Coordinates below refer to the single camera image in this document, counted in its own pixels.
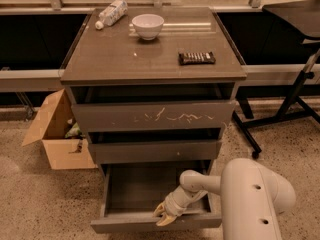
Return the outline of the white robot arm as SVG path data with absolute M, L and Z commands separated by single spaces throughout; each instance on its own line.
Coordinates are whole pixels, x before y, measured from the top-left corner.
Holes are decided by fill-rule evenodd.
M 221 200 L 224 240 L 282 240 L 277 216 L 296 202 L 283 176 L 246 158 L 229 161 L 219 176 L 184 171 L 179 186 L 154 210 L 158 226 L 167 226 L 207 194 Z

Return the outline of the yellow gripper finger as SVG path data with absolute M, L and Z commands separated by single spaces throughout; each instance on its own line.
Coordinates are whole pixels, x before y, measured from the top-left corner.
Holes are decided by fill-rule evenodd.
M 176 216 L 171 216 L 168 214 L 163 214 L 160 220 L 156 223 L 157 226 L 159 227 L 164 227 L 167 226 L 171 223 L 173 223 L 177 219 Z
M 161 202 L 153 212 L 154 217 L 159 217 L 165 212 L 165 205 Z

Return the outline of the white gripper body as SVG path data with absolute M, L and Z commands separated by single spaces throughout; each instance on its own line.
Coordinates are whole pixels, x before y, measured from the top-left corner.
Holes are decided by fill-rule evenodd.
M 169 217 L 180 217 L 187 207 L 199 198 L 199 192 L 190 192 L 179 186 L 165 198 L 162 214 Z

